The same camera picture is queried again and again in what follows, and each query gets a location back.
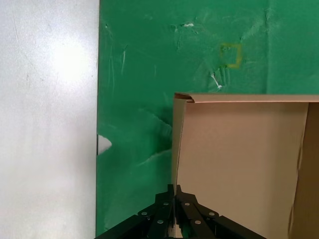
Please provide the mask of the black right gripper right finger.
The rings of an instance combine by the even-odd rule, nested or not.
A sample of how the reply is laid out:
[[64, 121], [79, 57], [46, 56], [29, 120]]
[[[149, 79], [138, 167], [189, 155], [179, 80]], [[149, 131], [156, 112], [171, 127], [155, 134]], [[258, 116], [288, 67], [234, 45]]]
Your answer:
[[177, 185], [176, 223], [189, 239], [262, 239], [263, 236], [198, 203], [194, 194]]

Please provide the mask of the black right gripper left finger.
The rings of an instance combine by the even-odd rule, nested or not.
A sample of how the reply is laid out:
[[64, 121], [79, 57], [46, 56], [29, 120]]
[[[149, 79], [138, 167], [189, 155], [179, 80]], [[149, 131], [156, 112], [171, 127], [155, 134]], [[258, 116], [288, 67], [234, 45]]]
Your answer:
[[155, 202], [132, 215], [111, 229], [97, 236], [97, 239], [167, 239], [174, 223], [174, 187], [158, 193]]

